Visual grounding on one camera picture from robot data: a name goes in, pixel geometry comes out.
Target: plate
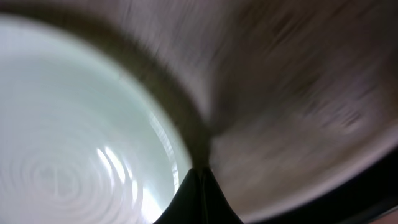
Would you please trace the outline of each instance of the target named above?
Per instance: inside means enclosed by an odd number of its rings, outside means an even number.
[[[90,44],[0,16],[0,223],[153,223],[192,167],[143,86]]]

